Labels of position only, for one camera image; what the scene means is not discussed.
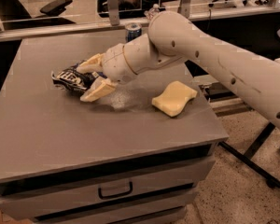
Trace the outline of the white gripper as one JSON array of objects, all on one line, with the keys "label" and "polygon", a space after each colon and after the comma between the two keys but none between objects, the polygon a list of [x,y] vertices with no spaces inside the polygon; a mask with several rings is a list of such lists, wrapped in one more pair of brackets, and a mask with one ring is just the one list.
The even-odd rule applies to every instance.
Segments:
[{"label": "white gripper", "polygon": [[95,54],[77,67],[81,74],[103,71],[108,77],[98,77],[80,97],[82,102],[96,101],[112,93],[118,84],[126,84],[136,78],[136,73],[125,59],[123,48],[124,45],[119,43],[108,49],[104,56],[100,53]]}]

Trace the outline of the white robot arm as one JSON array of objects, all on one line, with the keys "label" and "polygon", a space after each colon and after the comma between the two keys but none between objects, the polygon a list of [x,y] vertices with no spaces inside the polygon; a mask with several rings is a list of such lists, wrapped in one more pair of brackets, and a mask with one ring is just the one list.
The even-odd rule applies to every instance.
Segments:
[{"label": "white robot arm", "polygon": [[92,102],[148,70],[190,60],[280,129],[280,63],[214,38],[173,11],[153,17],[148,31],[93,56],[78,68],[80,73],[100,71],[82,96]]}]

